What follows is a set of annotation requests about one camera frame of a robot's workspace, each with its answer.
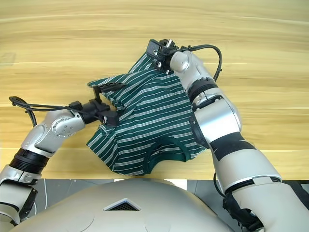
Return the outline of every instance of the wood grain surface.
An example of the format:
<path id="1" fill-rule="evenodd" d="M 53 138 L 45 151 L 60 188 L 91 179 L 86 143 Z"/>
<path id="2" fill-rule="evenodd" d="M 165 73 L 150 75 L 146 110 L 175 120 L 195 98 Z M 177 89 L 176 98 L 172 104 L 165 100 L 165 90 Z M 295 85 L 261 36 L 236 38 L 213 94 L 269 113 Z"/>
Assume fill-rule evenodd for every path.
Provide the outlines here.
<path id="1" fill-rule="evenodd" d="M 31 129 L 9 96 L 86 102 L 87 82 L 126 73 L 149 39 L 172 38 L 221 49 L 218 84 L 239 108 L 244 137 L 284 179 L 309 179 L 308 12 L 307 0 L 0 0 L 0 168 Z M 214 52 L 197 55 L 215 71 Z M 43 176 L 120 177 L 85 146 L 97 126 L 67 140 Z M 147 176 L 211 179 L 213 171 L 206 151 L 187 163 L 163 161 Z"/>

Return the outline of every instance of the striped fabric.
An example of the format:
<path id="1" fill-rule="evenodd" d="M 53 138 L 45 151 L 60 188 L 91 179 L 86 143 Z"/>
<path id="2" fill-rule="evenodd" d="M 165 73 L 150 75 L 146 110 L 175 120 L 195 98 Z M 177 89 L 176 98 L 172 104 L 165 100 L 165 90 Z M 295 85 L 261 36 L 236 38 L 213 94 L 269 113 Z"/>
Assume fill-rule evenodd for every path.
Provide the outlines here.
<path id="1" fill-rule="evenodd" d="M 162 160 L 188 161 L 204 150 L 194 141 L 191 104 L 174 73 L 153 69 L 144 54 L 128 74 L 88 83 L 125 83 L 104 93 L 120 114 L 116 128 L 100 125 L 87 146 L 114 172 L 144 175 Z"/>

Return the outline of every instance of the black cable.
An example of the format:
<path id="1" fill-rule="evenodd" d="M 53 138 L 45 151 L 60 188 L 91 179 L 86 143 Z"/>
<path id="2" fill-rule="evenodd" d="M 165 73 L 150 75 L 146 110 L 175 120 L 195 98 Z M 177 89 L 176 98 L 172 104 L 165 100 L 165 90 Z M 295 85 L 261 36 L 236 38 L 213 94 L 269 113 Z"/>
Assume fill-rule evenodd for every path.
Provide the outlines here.
<path id="1" fill-rule="evenodd" d="M 217 185 L 216 179 L 217 179 L 217 174 L 214 173 L 214 175 L 213 175 L 214 187 L 216 188 L 216 190 L 218 191 L 218 193 L 219 193 L 222 197 L 225 197 L 225 195 L 220 191 L 220 189 L 219 189 L 219 187 L 218 187 L 218 185 Z"/>
<path id="2" fill-rule="evenodd" d="M 33 126 L 35 126 L 37 124 L 33 111 L 48 112 L 48 111 L 56 111 L 56 110 L 71 110 L 71 111 L 74 111 L 74 112 L 77 112 L 77 113 L 80 113 L 80 114 L 91 115 L 92 117 L 94 117 L 94 118 L 96 118 L 100 121 L 102 120 L 102 118 L 100 118 L 100 117 L 98 117 L 94 114 L 91 114 L 89 112 L 82 111 L 82 110 L 76 110 L 76 109 L 71 108 L 69 106 L 28 104 L 23 99 L 16 97 L 16 96 L 9 97 L 9 100 L 12 102 L 12 104 L 14 106 L 17 105 L 17 106 L 26 110 L 26 113 L 28 113 L 29 116 L 30 116 L 30 119 L 32 121 Z"/>
<path id="3" fill-rule="evenodd" d="M 217 81 L 218 78 L 219 78 L 219 74 L 222 71 L 222 69 L 221 69 L 221 66 L 222 66 L 222 54 L 221 54 L 221 51 L 220 51 L 220 49 L 218 47 L 216 47 L 214 45 L 210 45 L 210 44 L 203 44 L 203 45 L 198 45 L 198 46 L 193 46 L 193 47 L 188 47 L 188 48 L 182 48 L 182 49 L 179 49 L 177 51 L 179 51 L 179 52 L 183 52 L 183 51 L 194 52 L 194 51 L 205 49 L 205 48 L 212 48 L 218 54 L 218 57 L 219 57 L 218 67 L 217 67 L 216 73 L 213 76 L 214 81 Z"/>
<path id="4" fill-rule="evenodd" d="M 24 101 L 23 99 L 21 99 L 19 97 L 9 97 L 9 99 L 12 102 L 13 106 L 17 105 L 17 104 L 15 104 L 15 102 L 22 102 L 24 104 L 27 104 L 26 101 Z M 37 125 L 37 119 L 35 118 L 33 111 L 30 110 L 30 109 L 26 109 L 25 113 L 27 113 L 29 115 L 31 122 L 32 122 L 32 125 L 33 125 L 33 127 L 35 127 Z"/>

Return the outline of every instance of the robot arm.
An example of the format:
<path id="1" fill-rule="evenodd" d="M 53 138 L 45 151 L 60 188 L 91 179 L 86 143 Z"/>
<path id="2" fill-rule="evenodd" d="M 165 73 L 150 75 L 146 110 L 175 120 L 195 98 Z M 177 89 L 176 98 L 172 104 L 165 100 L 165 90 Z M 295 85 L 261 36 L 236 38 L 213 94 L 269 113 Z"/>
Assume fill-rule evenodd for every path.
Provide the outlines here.
<path id="1" fill-rule="evenodd" d="M 117 113 L 102 103 L 99 93 L 122 86 L 93 86 L 95 99 L 84 105 L 75 101 L 69 109 L 48 112 L 45 120 L 30 131 L 11 163 L 0 173 L 1 232 L 9 231 L 29 214 L 37 194 L 33 186 L 40 179 L 49 159 L 66 139 L 98 118 L 110 126 L 117 125 Z"/>
<path id="2" fill-rule="evenodd" d="M 212 152 L 224 208 L 244 229 L 266 232 L 306 231 L 309 211 L 266 156 L 241 135 L 234 104 L 218 88 L 203 62 L 190 51 L 176 52 L 170 68 L 192 104 L 196 141 Z"/>

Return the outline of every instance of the vent grille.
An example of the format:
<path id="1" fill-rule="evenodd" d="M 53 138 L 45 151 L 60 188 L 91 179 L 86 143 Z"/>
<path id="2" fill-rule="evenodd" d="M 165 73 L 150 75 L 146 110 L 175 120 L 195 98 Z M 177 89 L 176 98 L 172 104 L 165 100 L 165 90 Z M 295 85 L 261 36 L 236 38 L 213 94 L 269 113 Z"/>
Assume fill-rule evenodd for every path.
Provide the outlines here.
<path id="1" fill-rule="evenodd" d="M 128 202 L 124 202 L 114 208 L 109 209 L 110 211 L 138 211 L 136 208 L 131 206 Z"/>

